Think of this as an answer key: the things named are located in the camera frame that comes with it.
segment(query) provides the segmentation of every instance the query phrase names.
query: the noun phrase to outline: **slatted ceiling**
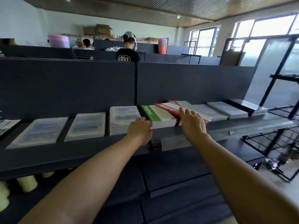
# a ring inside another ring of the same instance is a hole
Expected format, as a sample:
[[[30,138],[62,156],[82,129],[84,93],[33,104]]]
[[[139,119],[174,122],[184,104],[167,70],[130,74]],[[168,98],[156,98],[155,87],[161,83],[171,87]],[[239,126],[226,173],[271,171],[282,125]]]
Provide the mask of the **slatted ceiling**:
[[[113,18],[173,27],[190,27],[206,21],[177,18],[138,7],[212,20],[244,14],[296,0],[25,0],[46,10]]]

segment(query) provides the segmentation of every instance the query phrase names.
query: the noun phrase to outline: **yellow roll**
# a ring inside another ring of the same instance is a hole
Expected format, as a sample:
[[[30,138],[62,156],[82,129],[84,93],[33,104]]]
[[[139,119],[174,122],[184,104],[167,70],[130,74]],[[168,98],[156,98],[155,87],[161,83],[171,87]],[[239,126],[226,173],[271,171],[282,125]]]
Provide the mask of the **yellow roll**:
[[[6,197],[0,197],[0,212],[9,205],[9,200]]]
[[[17,181],[19,182],[20,186],[22,187],[23,192],[31,192],[37,187],[37,182],[35,180],[34,175],[17,178]]]
[[[5,182],[0,182],[0,198],[8,197],[10,191]]]
[[[54,174],[54,171],[51,171],[51,172],[46,172],[46,173],[43,173],[43,178],[48,178],[50,176],[52,176],[52,174]]]

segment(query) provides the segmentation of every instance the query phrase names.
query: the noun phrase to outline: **hand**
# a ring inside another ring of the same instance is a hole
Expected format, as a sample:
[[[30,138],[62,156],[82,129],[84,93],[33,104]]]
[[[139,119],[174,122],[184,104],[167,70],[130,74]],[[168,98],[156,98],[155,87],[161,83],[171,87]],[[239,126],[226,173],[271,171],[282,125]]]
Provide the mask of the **hand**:
[[[205,123],[199,114],[188,109],[184,112],[180,107],[180,115],[184,134],[189,142],[193,144],[201,135],[207,135]]]
[[[146,120],[145,117],[137,118],[135,122],[129,125],[127,136],[131,139],[136,139],[139,143],[139,147],[145,145],[152,138],[151,126],[151,120]]]

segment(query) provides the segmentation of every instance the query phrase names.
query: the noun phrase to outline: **left arm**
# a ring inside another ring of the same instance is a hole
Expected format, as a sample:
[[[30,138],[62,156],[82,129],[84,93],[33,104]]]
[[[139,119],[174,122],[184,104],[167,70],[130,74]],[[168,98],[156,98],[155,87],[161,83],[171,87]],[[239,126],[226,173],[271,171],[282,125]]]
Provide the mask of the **left arm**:
[[[151,139],[151,125],[145,117],[137,118],[123,139],[65,177],[19,224],[92,223],[126,163]]]

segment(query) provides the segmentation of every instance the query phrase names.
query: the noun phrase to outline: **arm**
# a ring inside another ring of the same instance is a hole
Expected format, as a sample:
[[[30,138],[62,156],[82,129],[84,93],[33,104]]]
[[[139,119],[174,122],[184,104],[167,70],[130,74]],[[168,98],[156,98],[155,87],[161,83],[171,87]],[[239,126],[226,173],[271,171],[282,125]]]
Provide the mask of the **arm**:
[[[126,163],[151,139],[151,125],[145,117],[137,118],[122,140],[65,177],[19,224],[92,223]]]
[[[298,223],[298,207],[273,183],[215,142],[195,112],[180,114],[186,138],[207,162],[239,224]]]

